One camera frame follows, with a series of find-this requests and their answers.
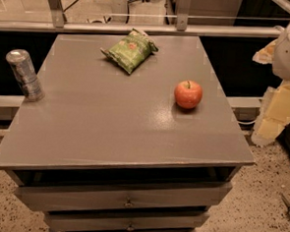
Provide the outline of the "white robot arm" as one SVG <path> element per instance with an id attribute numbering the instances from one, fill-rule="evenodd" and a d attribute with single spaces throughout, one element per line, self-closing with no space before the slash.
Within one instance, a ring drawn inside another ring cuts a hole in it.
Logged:
<path id="1" fill-rule="evenodd" d="M 269 87 L 263 95 L 260 116 L 256 119 L 251 139 L 254 145 L 270 145 L 290 123 L 290 24 L 280 36 L 253 56 L 253 61 L 270 64 L 272 74 L 282 82 Z"/>

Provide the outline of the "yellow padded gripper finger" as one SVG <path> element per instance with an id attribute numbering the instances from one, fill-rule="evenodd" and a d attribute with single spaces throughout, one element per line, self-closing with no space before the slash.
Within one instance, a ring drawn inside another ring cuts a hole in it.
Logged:
<path id="1" fill-rule="evenodd" d="M 278 88 L 269 87 L 263 94 L 260 115 L 256 119 L 251 140 L 254 145 L 268 146 L 290 123 L 290 82 Z"/>
<path id="2" fill-rule="evenodd" d="M 259 64 L 271 64 L 273 62 L 274 48 L 276 40 L 273 40 L 260 51 L 255 53 L 253 61 Z"/>

